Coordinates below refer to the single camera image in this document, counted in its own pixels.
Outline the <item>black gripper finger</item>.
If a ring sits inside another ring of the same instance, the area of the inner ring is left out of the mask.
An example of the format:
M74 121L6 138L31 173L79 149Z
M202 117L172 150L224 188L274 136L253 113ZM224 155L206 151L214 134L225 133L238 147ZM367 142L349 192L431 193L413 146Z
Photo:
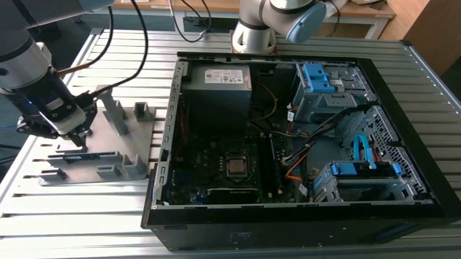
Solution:
M86 146L87 135L97 117L97 107L91 106L90 108L85 109L85 112L86 121L74 129L74 144L78 147Z
M49 139L63 138L79 146L79 127L69 133L59 133L41 116L22 115L18 119L17 131Z

